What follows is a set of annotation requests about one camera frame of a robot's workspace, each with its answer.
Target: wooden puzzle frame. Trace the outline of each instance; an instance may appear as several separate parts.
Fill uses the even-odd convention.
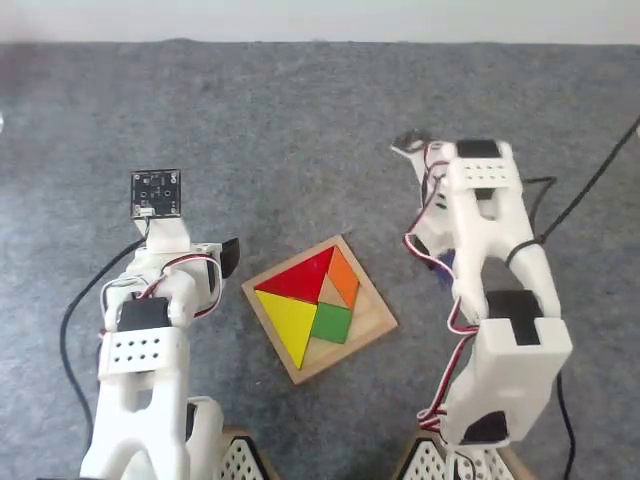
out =
[[[314,339],[314,347],[311,348],[311,344],[308,346],[307,352],[305,353],[304,363],[302,367],[298,369],[289,355],[287,348],[280,339],[280,336],[272,324],[271,319],[267,315],[267,312],[263,308],[262,303],[258,299],[258,296],[255,293],[255,286],[334,246],[340,249],[342,255],[351,266],[351,269],[358,277],[360,288],[364,291],[365,295],[363,298],[366,298],[366,300],[369,301],[366,302],[366,304],[364,304],[364,300],[360,303],[356,302],[353,312],[354,319],[350,327],[346,343],[334,344]],[[275,348],[276,353],[280,357],[280,360],[295,384],[304,382],[313,375],[337,363],[398,326],[398,322],[393,317],[393,314],[385,304],[384,300],[376,290],[347,243],[340,235],[325,240],[324,242],[319,243],[318,245],[295,255],[288,260],[285,260],[279,265],[270,268],[266,272],[247,280],[242,284],[242,289],[244,290],[251,307],[258,316],[260,323],[264,327],[264,330],[267,333],[271,344]]]

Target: yellow triangle piece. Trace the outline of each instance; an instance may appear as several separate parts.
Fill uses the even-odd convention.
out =
[[[318,307],[273,293],[255,292],[293,363],[300,369]]]

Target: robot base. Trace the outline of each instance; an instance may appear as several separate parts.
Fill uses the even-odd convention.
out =
[[[455,455],[457,476],[447,476],[446,447],[440,437],[420,431],[410,442],[396,470],[396,480],[535,480],[511,448],[471,450]]]

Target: red triangle piece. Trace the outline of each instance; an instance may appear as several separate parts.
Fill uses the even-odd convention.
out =
[[[303,302],[318,303],[324,276],[329,270],[332,255],[333,247],[327,248],[254,288]]]

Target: black cable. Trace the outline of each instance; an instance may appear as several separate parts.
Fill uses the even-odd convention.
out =
[[[531,210],[529,210],[529,223],[531,223],[531,228],[535,231],[535,219],[538,214],[538,209],[540,208],[540,204],[544,199],[544,196],[547,194],[549,189],[553,187],[558,182],[558,177],[538,177],[538,178],[527,178],[522,181],[522,183],[544,183],[544,186],[540,189],[538,196],[535,198],[531,205]]]
[[[465,454],[460,453],[460,452],[458,452],[458,451],[456,451],[456,455],[460,455],[460,456],[461,456],[461,457],[463,457],[467,462],[469,462],[469,463],[471,464],[471,472],[472,472],[472,473],[471,473],[471,474],[472,474],[471,480],[476,480],[476,466],[475,466],[475,464],[473,463],[473,460],[471,460],[471,458],[467,457]]]
[[[558,228],[558,226],[571,214],[571,212],[573,212],[573,210],[578,206],[578,204],[582,201],[585,195],[589,193],[591,188],[593,188],[593,186],[600,179],[600,177],[604,175],[604,172],[607,170],[607,168],[609,168],[609,165],[611,165],[611,163],[617,158],[618,154],[620,153],[620,150],[622,150],[622,147],[624,147],[627,144],[627,142],[635,134],[639,126],[640,126],[640,116],[638,116],[638,118],[635,119],[635,121],[631,124],[629,129],[624,133],[624,135],[622,135],[622,138],[618,140],[618,143],[614,145],[609,155],[607,155],[607,158],[605,158],[604,162],[602,162],[602,165],[600,165],[598,170],[596,170],[596,173],[593,174],[593,176],[589,179],[589,181],[584,186],[584,188],[578,193],[578,195],[576,195],[576,197],[571,201],[571,203],[569,203],[567,208],[565,208],[560,213],[560,215],[558,215],[558,217],[553,222],[551,222],[551,224],[547,227],[547,229],[537,238],[533,240],[527,240],[526,242],[516,245],[513,248],[513,250],[509,253],[509,255],[507,255],[507,259],[505,260],[507,267],[511,264],[511,260],[513,260],[513,257],[515,257],[516,253],[518,253],[523,248],[528,247],[530,245],[534,245],[536,243],[542,245],[547,241],[547,238],[549,238],[549,235],[551,235],[551,233],[553,233],[553,231],[556,228]]]
[[[536,210],[534,210],[533,207],[531,208],[529,212],[529,221],[531,222],[531,229],[533,230],[534,233],[536,231],[535,224],[536,224],[536,214],[538,213],[537,208],[540,207],[540,204],[542,203],[544,196],[555,183],[556,183],[555,179],[553,182],[549,181],[549,183],[547,183],[548,186],[545,185],[547,188],[542,188],[538,193],[538,196],[535,198],[533,202],[533,205],[536,206]],[[512,251],[513,255],[515,255],[517,252],[518,250],[516,249],[513,249]],[[556,377],[556,394],[558,396],[558,404],[560,405],[560,411],[562,412],[562,419],[564,420],[564,426],[567,429],[567,435],[569,436],[569,457],[567,458],[567,464],[565,466],[564,475],[562,478],[564,480],[569,480],[569,477],[571,475],[571,469],[573,468],[573,462],[576,458],[577,445],[576,445],[576,437],[573,433],[573,427],[571,425],[571,419],[569,418],[569,412],[567,411],[567,405],[565,404],[565,401],[564,401],[564,390],[562,388],[562,371],[558,372],[558,376]]]
[[[113,257],[103,268],[100,270],[95,277],[91,279],[91,281],[80,291],[80,293],[73,299],[73,301],[67,307],[64,316],[62,317],[62,322],[60,323],[60,359],[62,360],[62,367],[64,368],[64,373],[69,380],[69,383],[73,387],[74,392],[76,393],[76,397],[78,397],[78,402],[82,407],[82,412],[84,413],[84,418],[87,424],[87,438],[86,438],[86,450],[89,449],[91,445],[91,438],[93,437],[93,416],[91,415],[91,409],[89,408],[89,402],[87,401],[87,397],[85,397],[80,384],[78,383],[78,379],[73,373],[73,369],[71,368],[71,362],[69,361],[69,355],[67,353],[67,329],[69,327],[69,321],[71,320],[71,315],[74,310],[80,303],[80,301],[85,297],[85,295],[93,288],[93,286],[100,281],[105,274],[113,268],[113,266],[126,257],[129,253],[133,252],[140,245],[142,245],[146,236],[149,232],[149,221],[147,220],[147,230],[145,231],[145,236],[139,240],[128,245],[124,250],[118,253],[115,257]]]
[[[573,427],[571,426],[571,419],[569,418],[569,412],[567,411],[567,405],[564,403],[564,391],[562,389],[562,371],[558,372],[556,377],[556,393],[558,394],[558,404],[560,405],[560,411],[562,412],[562,420],[564,420],[564,426],[567,429],[567,435],[569,436],[569,457],[567,458],[567,464],[564,468],[564,480],[569,480],[571,475],[571,468],[573,467],[573,461],[576,458],[576,436],[573,433]]]
[[[625,132],[622,138],[618,140],[618,143],[615,144],[615,146],[611,150],[611,153],[609,153],[605,161],[602,162],[602,165],[600,165],[600,168],[596,170],[596,173],[593,174],[593,177],[591,177],[591,179],[587,182],[587,184],[580,191],[580,193],[576,195],[576,198],[574,198],[569,204],[569,206],[565,208],[562,211],[562,213],[560,213],[560,215],[558,215],[558,218],[556,218],[553,222],[551,222],[551,225],[547,227],[547,229],[542,234],[542,238],[544,240],[546,240],[549,237],[549,235],[551,235],[551,232],[553,232],[558,227],[558,225],[560,225],[564,221],[564,219],[569,216],[569,214],[573,211],[573,209],[576,208],[578,204],[582,201],[584,196],[587,193],[589,193],[589,190],[591,190],[591,188],[596,184],[598,179],[604,174],[607,168],[609,168],[609,165],[611,165],[611,162],[613,162],[616,159],[616,157],[618,156],[618,153],[620,153],[620,150],[622,150],[622,147],[624,147],[626,143],[629,141],[629,139],[631,139],[631,137],[636,133],[636,130],[638,129],[639,126],[640,126],[640,116],[638,116],[638,118],[636,118],[636,120],[631,124],[631,127],[629,127],[629,130]]]

